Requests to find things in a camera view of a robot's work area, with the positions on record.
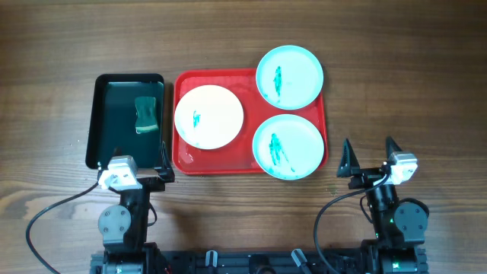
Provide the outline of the dark green water tray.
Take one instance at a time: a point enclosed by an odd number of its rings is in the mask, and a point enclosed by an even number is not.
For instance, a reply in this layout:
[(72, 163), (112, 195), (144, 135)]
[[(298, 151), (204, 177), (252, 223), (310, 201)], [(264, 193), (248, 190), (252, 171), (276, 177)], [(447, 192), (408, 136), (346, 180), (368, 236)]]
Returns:
[(164, 78), (159, 74), (103, 74), (94, 86), (91, 121), (85, 164), (90, 169), (105, 169), (115, 147), (132, 156), (137, 167), (154, 168), (162, 141), (161, 129), (138, 134), (135, 99), (155, 97), (158, 126), (164, 110)]

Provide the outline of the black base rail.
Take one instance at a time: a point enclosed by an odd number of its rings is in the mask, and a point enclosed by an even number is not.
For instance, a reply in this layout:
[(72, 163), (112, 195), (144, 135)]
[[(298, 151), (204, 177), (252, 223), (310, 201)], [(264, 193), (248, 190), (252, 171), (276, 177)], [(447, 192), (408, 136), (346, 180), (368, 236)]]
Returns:
[(419, 273), (428, 274), (425, 250), (379, 250), (371, 248), (323, 251), (328, 263), (315, 252), (223, 253), (171, 251), (129, 255), (94, 254), (90, 272), (103, 273)]

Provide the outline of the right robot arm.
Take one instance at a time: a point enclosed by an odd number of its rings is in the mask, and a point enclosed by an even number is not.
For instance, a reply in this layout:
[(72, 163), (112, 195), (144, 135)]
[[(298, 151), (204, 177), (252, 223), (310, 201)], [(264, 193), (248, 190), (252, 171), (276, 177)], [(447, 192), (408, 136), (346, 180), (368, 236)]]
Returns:
[(387, 160), (381, 167), (362, 168), (352, 145), (345, 140), (338, 177), (349, 177), (349, 189), (364, 190), (374, 240), (363, 240), (354, 263), (358, 273), (428, 273), (425, 242), (429, 209), (423, 202), (400, 199), (396, 187), (412, 178), (418, 158), (386, 138)]

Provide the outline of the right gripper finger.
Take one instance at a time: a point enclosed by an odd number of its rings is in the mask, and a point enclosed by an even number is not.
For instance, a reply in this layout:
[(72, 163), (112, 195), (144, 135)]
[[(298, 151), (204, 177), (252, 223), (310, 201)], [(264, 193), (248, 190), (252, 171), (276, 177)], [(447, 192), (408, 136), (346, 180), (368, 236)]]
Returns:
[(387, 160), (390, 159), (391, 155), (394, 152), (400, 152), (402, 151), (401, 147), (398, 146), (398, 144), (394, 141), (394, 139), (391, 136), (386, 137), (386, 158)]
[(342, 146), (342, 159), (340, 161), (336, 176), (352, 177), (360, 174), (360, 165), (355, 156), (352, 145), (348, 139), (345, 139)]

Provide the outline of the green yellow sponge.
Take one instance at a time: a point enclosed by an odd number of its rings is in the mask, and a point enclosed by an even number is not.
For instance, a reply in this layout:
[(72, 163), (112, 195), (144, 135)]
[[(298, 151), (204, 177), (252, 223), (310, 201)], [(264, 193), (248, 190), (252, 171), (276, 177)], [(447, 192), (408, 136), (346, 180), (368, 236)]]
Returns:
[(157, 131), (157, 101), (155, 97), (137, 97), (135, 99), (137, 119), (135, 131), (138, 134)]

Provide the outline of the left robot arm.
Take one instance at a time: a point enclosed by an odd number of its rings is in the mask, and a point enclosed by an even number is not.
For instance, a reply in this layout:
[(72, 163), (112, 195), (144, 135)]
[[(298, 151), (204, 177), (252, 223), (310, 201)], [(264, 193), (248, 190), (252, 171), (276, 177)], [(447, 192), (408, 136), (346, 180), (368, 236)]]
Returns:
[(147, 242), (148, 214), (154, 209), (150, 194), (165, 191), (165, 184), (175, 180), (163, 142), (154, 171), (155, 175), (138, 178), (135, 159), (130, 155), (117, 155), (99, 172), (98, 183), (104, 190), (119, 194), (119, 203), (106, 208), (98, 218), (104, 251), (91, 256), (91, 273), (172, 272), (157, 244)]

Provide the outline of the white round plate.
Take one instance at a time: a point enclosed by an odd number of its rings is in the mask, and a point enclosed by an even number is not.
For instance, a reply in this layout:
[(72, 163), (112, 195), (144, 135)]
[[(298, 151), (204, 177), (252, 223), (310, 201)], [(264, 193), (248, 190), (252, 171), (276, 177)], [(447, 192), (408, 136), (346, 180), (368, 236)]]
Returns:
[(218, 85), (193, 88), (180, 99), (174, 114), (179, 136), (203, 150), (221, 148), (233, 141), (244, 123), (237, 96)]

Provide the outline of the light blue plate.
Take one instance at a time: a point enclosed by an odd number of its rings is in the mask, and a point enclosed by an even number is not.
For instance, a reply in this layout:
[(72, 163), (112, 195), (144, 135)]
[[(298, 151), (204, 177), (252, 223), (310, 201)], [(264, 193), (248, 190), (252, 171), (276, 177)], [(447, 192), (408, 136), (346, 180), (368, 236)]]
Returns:
[(267, 174), (280, 180), (300, 180), (320, 166), (325, 145), (319, 130), (310, 121), (293, 114), (280, 114), (258, 127), (252, 152)]
[(322, 65), (309, 50), (295, 45), (278, 46), (261, 58), (256, 86), (261, 96), (282, 110), (310, 105), (324, 84)]

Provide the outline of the red plastic tray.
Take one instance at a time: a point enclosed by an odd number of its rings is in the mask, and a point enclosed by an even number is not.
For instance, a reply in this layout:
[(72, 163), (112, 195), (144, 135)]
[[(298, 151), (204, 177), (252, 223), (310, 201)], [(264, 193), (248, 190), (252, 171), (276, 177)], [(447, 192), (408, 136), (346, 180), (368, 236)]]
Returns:
[(260, 95), (256, 86), (254, 68), (200, 69), (183, 72), (178, 76), (173, 92), (173, 106), (193, 88), (213, 84), (227, 88), (239, 99), (243, 107), (242, 128), (229, 144), (214, 150), (202, 150), (187, 144), (174, 129), (172, 132), (172, 161), (187, 175), (262, 174), (252, 151), (257, 128), (268, 118), (280, 114), (294, 114), (310, 121), (327, 142), (326, 116), (323, 95), (299, 110), (280, 110)]

